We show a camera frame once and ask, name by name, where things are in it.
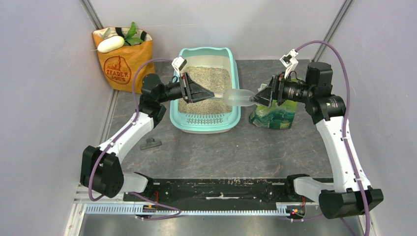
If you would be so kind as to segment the green litter bag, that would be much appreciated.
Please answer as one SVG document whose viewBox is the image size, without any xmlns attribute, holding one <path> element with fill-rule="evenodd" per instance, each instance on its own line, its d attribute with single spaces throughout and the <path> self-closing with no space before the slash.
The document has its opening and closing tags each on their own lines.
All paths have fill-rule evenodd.
<svg viewBox="0 0 417 236">
<path fill-rule="evenodd" d="M 249 116 L 249 123 L 268 129 L 290 129 L 295 118 L 296 108 L 297 103 L 290 100 L 284 101 L 282 105 L 277 105 L 273 100 L 270 107 L 256 104 L 255 110 Z"/>
</svg>

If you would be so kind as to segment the teal plastic litter box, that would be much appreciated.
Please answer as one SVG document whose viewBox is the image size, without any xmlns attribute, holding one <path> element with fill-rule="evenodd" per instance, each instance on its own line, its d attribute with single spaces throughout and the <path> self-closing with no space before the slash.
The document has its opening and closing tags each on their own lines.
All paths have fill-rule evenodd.
<svg viewBox="0 0 417 236">
<path fill-rule="evenodd" d="M 233 89 L 239 89 L 238 68 L 229 48 L 199 47 L 184 48 L 179 53 L 187 60 L 187 66 L 202 66 L 226 69 L 231 75 Z M 228 113 L 214 115 L 194 115 L 179 111 L 179 102 L 170 102 L 170 120 L 172 124 L 187 133 L 213 134 L 227 132 L 235 127 L 241 117 L 241 108 L 232 107 Z"/>
</svg>

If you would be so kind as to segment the black bag clip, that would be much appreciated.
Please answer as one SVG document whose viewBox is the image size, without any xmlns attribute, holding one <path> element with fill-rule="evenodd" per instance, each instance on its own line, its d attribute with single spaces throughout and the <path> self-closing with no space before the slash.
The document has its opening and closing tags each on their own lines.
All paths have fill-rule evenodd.
<svg viewBox="0 0 417 236">
<path fill-rule="evenodd" d="M 146 143 L 143 145 L 140 145 L 141 150 L 146 150 L 154 147 L 161 146 L 162 142 L 160 140 L 156 140 L 154 138 L 147 138 Z"/>
</svg>

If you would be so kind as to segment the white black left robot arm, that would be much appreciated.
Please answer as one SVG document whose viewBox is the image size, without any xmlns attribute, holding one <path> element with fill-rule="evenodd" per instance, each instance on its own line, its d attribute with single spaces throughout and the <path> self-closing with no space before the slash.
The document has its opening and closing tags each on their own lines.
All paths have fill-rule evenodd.
<svg viewBox="0 0 417 236">
<path fill-rule="evenodd" d="M 157 74 L 142 80 L 141 96 L 130 120 L 111 138 L 97 147 L 87 146 L 82 154 L 80 183 L 88 189 L 90 200 L 113 198 L 120 192 L 135 192 L 143 201 L 154 195 L 150 178 L 139 173 L 126 174 L 121 164 L 131 149 L 163 119 L 165 102 L 183 99 L 196 103 L 214 98 L 214 92 L 182 73 L 177 82 L 163 84 Z"/>
</svg>

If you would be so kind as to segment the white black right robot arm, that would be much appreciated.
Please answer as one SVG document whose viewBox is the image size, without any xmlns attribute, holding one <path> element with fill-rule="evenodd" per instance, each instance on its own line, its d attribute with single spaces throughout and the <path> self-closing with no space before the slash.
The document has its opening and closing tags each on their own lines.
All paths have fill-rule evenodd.
<svg viewBox="0 0 417 236">
<path fill-rule="evenodd" d="M 284 195 L 289 201 L 302 196 L 319 204 L 328 219 L 364 215 L 383 199 L 381 189 L 373 188 L 361 168 L 350 140 L 347 107 L 342 97 L 332 93 L 333 70 L 330 64 L 312 62 L 304 81 L 291 81 L 284 74 L 271 81 L 250 100 L 271 106 L 273 101 L 303 103 L 324 141 L 329 157 L 333 184 L 319 182 L 309 175 L 287 177 Z"/>
</svg>

